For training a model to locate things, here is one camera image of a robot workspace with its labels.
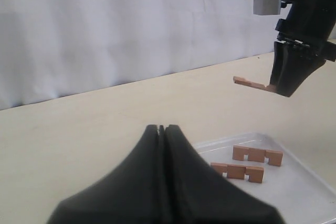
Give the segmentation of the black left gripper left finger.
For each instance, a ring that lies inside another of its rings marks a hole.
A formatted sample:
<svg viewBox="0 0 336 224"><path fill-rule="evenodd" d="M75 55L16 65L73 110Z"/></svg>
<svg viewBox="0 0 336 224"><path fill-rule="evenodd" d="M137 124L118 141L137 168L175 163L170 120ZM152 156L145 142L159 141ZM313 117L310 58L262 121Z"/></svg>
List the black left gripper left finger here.
<svg viewBox="0 0 336 224"><path fill-rule="evenodd" d="M148 125L112 172L61 201L48 223L161 223L162 132Z"/></svg>

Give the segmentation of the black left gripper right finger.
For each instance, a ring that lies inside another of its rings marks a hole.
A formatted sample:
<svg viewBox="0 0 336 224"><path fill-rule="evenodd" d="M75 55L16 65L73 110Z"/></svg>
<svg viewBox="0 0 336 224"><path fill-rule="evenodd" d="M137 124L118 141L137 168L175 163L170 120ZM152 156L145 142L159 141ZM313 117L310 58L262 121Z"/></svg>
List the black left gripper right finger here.
<svg viewBox="0 0 336 224"><path fill-rule="evenodd" d="M284 223L275 207L210 167L179 126L165 129L164 145L173 223Z"/></svg>

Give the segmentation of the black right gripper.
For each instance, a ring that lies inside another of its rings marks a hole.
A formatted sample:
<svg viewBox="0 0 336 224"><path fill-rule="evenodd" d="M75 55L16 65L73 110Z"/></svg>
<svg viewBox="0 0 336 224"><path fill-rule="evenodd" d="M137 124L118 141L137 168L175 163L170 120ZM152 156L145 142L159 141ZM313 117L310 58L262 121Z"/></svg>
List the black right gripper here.
<svg viewBox="0 0 336 224"><path fill-rule="evenodd" d="M291 8L286 19L278 20L277 39L302 42L312 54L274 42L270 85L277 94L291 97L325 60L335 61L335 46L328 38L335 26L335 0L282 0Z"/></svg>

